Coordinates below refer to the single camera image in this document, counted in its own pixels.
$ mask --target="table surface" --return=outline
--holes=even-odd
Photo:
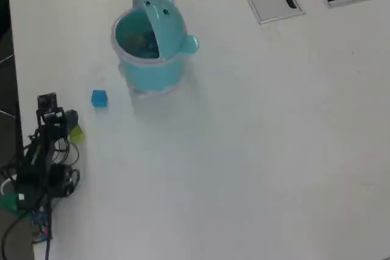
[[[200,50],[137,100],[110,45],[132,0],[10,0],[23,135],[52,91],[86,134],[51,260],[390,255],[390,2],[298,1],[259,26],[247,0],[175,0]]]

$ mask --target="white table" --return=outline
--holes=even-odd
[[[260,27],[246,0],[175,1],[201,49],[177,91],[132,100],[110,45],[132,0],[10,0],[24,136],[55,91],[87,137],[50,259],[389,256],[390,2]]]

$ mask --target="blue cube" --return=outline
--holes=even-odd
[[[106,108],[108,103],[107,93],[104,90],[93,90],[92,105],[97,108]]]

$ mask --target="teal container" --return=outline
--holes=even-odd
[[[127,82],[144,93],[174,88],[185,59],[199,48],[173,0],[133,0],[114,23],[112,45]]]

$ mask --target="floor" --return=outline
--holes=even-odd
[[[7,32],[0,40],[0,60],[13,55],[12,33]],[[17,100],[15,63],[13,57],[0,62],[0,111],[15,114]],[[6,164],[15,153],[15,119],[0,112],[0,166]],[[0,209],[0,235],[15,216]],[[30,227],[27,220],[21,222],[10,233],[5,246],[8,260],[33,260]]]

